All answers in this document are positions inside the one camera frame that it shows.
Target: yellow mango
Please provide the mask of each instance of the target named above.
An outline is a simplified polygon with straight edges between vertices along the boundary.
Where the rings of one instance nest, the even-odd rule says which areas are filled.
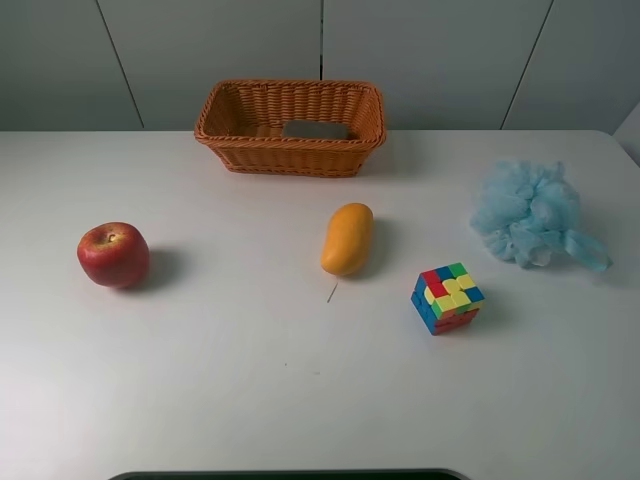
[[[322,268],[333,275],[349,275],[367,261],[373,212],[362,203],[340,207],[331,217],[322,249]]]

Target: apple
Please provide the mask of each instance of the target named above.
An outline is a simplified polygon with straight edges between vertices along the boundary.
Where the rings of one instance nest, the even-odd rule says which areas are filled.
[[[78,244],[78,260],[98,285],[126,288],[149,273],[149,247],[133,225],[105,223],[89,230]]]

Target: rubik's cube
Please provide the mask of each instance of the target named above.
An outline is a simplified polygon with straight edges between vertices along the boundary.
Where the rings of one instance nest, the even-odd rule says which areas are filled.
[[[411,301],[431,335],[467,325],[484,304],[484,295],[461,263],[422,272]]]

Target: orange woven basket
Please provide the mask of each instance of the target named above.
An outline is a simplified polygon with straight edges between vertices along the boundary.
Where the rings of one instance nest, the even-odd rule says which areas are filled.
[[[289,120],[343,123],[349,138],[282,137]],[[386,139],[382,96],[366,82],[227,80],[209,94],[195,137],[232,172],[349,177]]]

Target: blue shower puff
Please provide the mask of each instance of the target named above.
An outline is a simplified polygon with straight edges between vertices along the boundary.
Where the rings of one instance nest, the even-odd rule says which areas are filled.
[[[500,162],[484,181],[471,226],[497,258],[521,267],[545,266],[567,252],[588,268],[606,270],[606,249],[574,230],[580,196],[564,179],[564,166]]]

